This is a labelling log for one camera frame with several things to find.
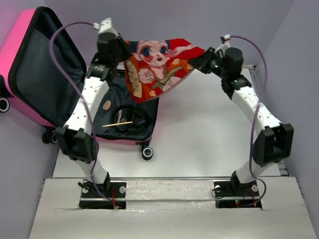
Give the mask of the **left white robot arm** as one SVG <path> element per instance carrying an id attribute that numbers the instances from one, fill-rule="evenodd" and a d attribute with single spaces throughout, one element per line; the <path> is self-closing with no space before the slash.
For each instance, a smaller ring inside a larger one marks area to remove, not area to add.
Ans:
<path id="1" fill-rule="evenodd" d="M 99 105 L 117 76 L 117 66 L 131 53 L 117 32 L 99 33 L 98 51 L 94 55 L 79 89 L 66 72 L 58 69 L 74 87 L 79 99 L 64 126 L 56 128 L 56 136 L 63 154 L 77 163 L 87 177 L 87 186 L 100 197 L 109 194 L 110 175 L 98 159 L 96 130 L 93 124 Z"/>

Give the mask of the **red cartoon girl cloth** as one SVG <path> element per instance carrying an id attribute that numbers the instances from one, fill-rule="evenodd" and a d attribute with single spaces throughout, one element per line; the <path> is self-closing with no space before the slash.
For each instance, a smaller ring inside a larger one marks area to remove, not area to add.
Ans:
<path id="1" fill-rule="evenodd" d="M 205 52 L 184 38 L 126 41 L 126 44 L 132 52 L 124 61 L 127 87 L 139 104 L 175 88 L 194 70 L 190 60 Z"/>

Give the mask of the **black headphones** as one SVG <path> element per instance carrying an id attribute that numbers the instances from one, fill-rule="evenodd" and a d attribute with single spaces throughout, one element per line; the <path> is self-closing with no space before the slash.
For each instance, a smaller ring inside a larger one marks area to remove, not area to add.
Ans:
<path id="1" fill-rule="evenodd" d="M 115 122 L 115 116 L 119 116 L 121 113 L 125 113 L 124 119 L 119 119 L 119 122 Z M 121 128 L 120 126 L 113 126 L 116 132 L 124 135 L 128 134 L 137 134 L 149 127 L 152 122 L 152 118 L 148 115 L 148 113 L 142 108 L 136 107 L 134 105 L 121 105 L 116 107 L 111 114 L 111 124 L 118 124 L 122 122 L 132 123 L 127 124 Z"/>

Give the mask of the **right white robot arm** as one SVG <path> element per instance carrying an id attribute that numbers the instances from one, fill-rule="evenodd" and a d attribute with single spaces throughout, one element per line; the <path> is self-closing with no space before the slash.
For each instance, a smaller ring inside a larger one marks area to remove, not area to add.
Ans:
<path id="1" fill-rule="evenodd" d="M 223 92 L 252 124 L 249 160 L 233 172 L 229 183 L 230 191 L 241 195 L 271 165 L 290 156 L 294 128 L 290 123 L 282 123 L 266 108 L 252 84 L 242 75 L 243 53 L 240 49 L 209 48 L 189 63 L 204 74 L 218 76 Z"/>

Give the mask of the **pink hard-shell suitcase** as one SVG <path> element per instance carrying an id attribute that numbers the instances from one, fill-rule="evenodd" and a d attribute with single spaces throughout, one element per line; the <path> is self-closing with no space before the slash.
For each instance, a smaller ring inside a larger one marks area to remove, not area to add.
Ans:
<path id="1" fill-rule="evenodd" d="M 0 51 L 0 111 L 10 106 L 45 127 L 42 142 L 56 144 L 55 129 L 71 116 L 78 94 L 57 69 L 49 54 L 49 41 L 62 26 L 55 12 L 45 6 L 24 10 L 16 20 Z M 105 101 L 112 106 L 103 110 Z M 120 134 L 111 124 L 112 111 L 121 105 L 134 105 L 152 118 L 149 127 L 137 134 Z M 103 97 L 94 127 L 99 141 L 140 145 L 142 158 L 150 160 L 154 151 L 150 141 L 157 119 L 158 100 L 136 103 L 129 93 L 125 69 L 120 67 L 110 89 Z"/>

